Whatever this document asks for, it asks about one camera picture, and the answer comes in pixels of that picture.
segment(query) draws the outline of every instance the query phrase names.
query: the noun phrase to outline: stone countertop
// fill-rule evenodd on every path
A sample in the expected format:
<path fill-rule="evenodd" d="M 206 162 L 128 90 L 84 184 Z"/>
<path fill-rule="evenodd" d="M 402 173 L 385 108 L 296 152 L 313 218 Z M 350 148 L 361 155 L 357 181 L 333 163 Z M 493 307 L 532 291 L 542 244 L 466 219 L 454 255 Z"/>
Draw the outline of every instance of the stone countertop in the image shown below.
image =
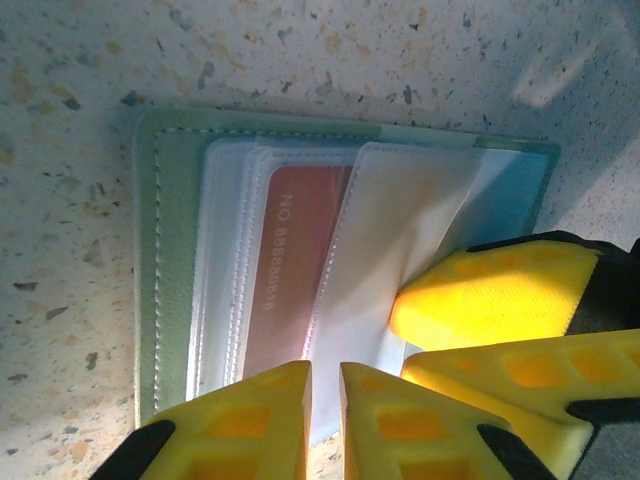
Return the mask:
<path fill-rule="evenodd" d="M 153 106 L 562 147 L 538 230 L 640 236 L 640 7 L 531 0 L 0 6 L 0 466 L 86 478 L 133 427 L 131 139 Z M 339 476 L 336 442 L 318 478 Z"/>

